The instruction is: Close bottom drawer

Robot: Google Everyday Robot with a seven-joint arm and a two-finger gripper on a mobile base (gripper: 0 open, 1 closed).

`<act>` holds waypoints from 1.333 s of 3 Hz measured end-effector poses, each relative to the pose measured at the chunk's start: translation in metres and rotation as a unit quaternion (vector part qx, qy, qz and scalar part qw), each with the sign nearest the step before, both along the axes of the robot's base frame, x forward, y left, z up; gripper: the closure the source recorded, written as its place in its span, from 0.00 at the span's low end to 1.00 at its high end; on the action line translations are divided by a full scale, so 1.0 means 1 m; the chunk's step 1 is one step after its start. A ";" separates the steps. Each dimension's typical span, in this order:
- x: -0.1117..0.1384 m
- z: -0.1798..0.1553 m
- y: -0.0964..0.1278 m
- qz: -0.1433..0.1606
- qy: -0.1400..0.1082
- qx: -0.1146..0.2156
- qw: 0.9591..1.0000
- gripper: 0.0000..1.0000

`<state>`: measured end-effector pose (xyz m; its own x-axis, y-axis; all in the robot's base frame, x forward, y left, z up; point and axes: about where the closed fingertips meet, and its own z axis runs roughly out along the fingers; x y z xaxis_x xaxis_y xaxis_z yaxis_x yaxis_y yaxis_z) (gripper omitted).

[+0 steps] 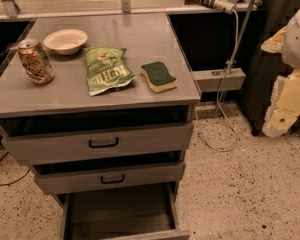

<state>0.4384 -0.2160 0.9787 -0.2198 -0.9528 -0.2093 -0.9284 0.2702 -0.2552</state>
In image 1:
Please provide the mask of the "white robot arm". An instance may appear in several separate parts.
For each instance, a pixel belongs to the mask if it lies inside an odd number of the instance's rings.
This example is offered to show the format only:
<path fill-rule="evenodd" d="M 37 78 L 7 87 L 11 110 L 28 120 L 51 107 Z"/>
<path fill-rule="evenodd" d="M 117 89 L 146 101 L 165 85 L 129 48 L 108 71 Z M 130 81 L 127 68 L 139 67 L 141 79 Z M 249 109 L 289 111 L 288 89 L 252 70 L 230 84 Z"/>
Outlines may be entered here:
<path fill-rule="evenodd" d="M 261 49 L 280 53 L 282 61 L 293 68 L 287 77 L 277 77 L 262 127 L 266 136 L 278 137 L 287 133 L 300 116 L 300 9 L 285 27 L 263 42 Z"/>

